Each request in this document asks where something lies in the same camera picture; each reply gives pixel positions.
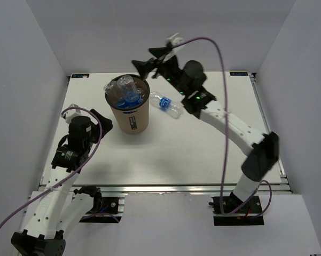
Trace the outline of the clear bottle green white label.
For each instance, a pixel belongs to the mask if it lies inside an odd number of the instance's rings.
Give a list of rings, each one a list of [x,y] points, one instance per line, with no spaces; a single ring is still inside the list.
[[[148,88],[138,87],[137,91],[142,101],[146,101],[148,97]]]

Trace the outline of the clear bottle blue label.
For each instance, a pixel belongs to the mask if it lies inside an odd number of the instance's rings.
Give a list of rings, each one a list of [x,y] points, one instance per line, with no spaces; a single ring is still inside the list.
[[[184,113],[184,107],[181,103],[172,101],[159,92],[150,93],[150,103],[174,119],[179,119]]]
[[[122,93],[119,87],[117,86],[116,81],[110,81],[104,86],[105,97],[107,102],[114,107],[121,107],[124,104],[122,99]]]
[[[127,103],[137,103],[140,100],[140,95],[132,76],[124,75],[120,77],[117,81],[117,86]]]

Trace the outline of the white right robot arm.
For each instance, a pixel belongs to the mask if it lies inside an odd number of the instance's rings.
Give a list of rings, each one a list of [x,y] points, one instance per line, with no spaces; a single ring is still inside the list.
[[[278,135],[274,132],[262,133],[229,113],[227,105],[221,105],[204,88],[207,76],[200,62],[190,60],[180,68],[177,56],[170,49],[150,48],[149,52],[154,57],[147,61],[132,60],[141,79],[146,79],[152,71],[155,72],[154,78],[162,76],[184,96],[182,104],[189,114],[223,133],[225,146],[233,142],[246,156],[237,185],[228,199],[220,197],[218,205],[218,212],[222,215],[244,212],[266,174],[278,162]]]

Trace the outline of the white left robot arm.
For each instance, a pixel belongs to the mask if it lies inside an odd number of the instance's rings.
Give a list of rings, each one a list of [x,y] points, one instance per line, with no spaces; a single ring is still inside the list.
[[[110,119],[91,109],[87,116],[69,107],[63,113],[68,133],[58,142],[51,162],[48,184],[37,208],[23,231],[15,232],[11,244],[21,255],[63,255],[66,237],[85,214],[95,214],[103,206],[101,190],[84,186],[64,207],[67,196],[84,165],[97,150],[101,139],[113,128]]]

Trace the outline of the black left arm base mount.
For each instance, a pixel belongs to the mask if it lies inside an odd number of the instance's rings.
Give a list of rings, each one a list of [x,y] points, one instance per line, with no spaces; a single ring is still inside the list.
[[[119,223],[124,211],[124,194],[102,193],[99,187],[84,186],[74,189],[73,201],[79,194],[90,197],[92,208],[81,218],[82,223]]]

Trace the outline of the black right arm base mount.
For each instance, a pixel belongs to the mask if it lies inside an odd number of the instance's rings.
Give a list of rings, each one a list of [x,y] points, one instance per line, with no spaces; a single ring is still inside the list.
[[[241,227],[241,226],[264,226],[262,212],[262,205],[260,198],[254,196],[245,206],[237,212],[230,214],[235,206],[232,208],[226,207],[226,202],[229,201],[229,196],[223,198],[223,208],[225,214],[222,214],[220,209],[220,197],[212,197],[209,202],[209,207],[213,212],[214,226],[216,227]]]

